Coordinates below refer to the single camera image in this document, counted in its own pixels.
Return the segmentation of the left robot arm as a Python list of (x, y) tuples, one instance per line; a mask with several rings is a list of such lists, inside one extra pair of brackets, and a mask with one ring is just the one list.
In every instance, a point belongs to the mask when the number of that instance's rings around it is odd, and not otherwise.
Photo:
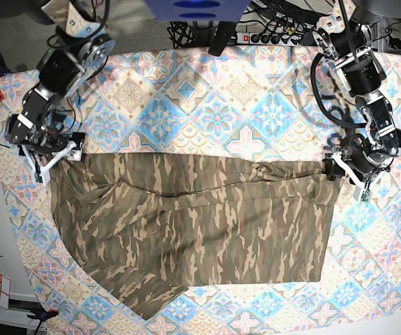
[[(319, 18), (312, 35), (320, 52), (312, 61), (310, 79), (321, 112), (348, 131), (340, 143), (326, 149), (328, 178), (349, 177), (356, 187), (354, 199), (369, 202), (374, 186), (401, 156), (401, 130), (393, 120), (391, 103), (380, 91), (386, 74), (372, 50), (370, 27), (353, 20), (356, 11), (353, 1), (336, 1), (331, 13)], [(326, 109), (317, 87), (317, 66), (321, 60), (335, 71), (354, 98), (363, 123), (339, 119)]]

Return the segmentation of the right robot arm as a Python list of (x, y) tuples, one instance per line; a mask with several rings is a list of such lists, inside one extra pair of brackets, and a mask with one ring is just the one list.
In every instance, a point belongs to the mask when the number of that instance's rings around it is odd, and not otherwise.
[(29, 8), (36, 20), (55, 24), (56, 30), (38, 63), (38, 83), (24, 95), (22, 111), (7, 119), (4, 137), (27, 158), (38, 183), (50, 182), (50, 170), (62, 158), (82, 158), (86, 135), (65, 128), (58, 106), (100, 72), (113, 50), (110, 9), (110, 1), (93, 1), (91, 9), (77, 1), (37, 1)]

